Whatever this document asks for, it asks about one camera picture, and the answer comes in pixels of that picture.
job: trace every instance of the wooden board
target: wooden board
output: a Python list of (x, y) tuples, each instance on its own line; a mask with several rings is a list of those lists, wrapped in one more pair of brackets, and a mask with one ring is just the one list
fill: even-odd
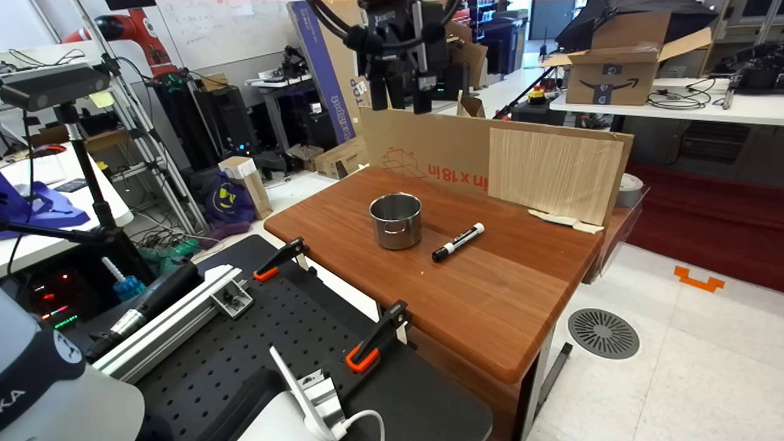
[[(393, 190), (423, 202), (422, 245), (405, 251), (383, 249), (367, 215), (367, 202)], [(478, 220), (482, 237), (432, 262)], [(376, 167), (273, 215), (266, 227), (304, 237), (317, 262), (383, 305), (405, 299), (416, 329), (505, 384), (527, 373), (600, 248), (600, 235), (542, 222), (515, 202)]]
[(576, 133), (491, 129), (487, 194), (605, 226), (633, 142)]

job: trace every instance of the wooden table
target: wooden table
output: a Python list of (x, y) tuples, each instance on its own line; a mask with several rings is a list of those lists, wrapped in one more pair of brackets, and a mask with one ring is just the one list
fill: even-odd
[[(406, 190), (422, 198), (422, 245), (378, 248), (373, 198)], [(432, 251), (486, 222), (486, 235), (445, 260)], [(542, 222), (521, 206), (448, 190), (388, 169), (366, 169), (282, 210), (266, 227), (304, 237), (312, 256), (378, 299), (405, 299), (411, 324), (503, 384), (521, 384), (558, 314), (600, 248), (600, 235)]]

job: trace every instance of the marker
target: marker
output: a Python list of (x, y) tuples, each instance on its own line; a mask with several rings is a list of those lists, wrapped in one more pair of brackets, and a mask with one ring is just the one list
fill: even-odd
[(467, 245), (471, 240), (480, 237), (482, 232), (486, 232), (486, 226), (482, 222), (472, 222), (471, 231), (466, 231), (464, 235), (448, 240), (443, 248), (433, 249), (433, 262), (443, 262), (445, 256), (451, 256), (464, 245)]

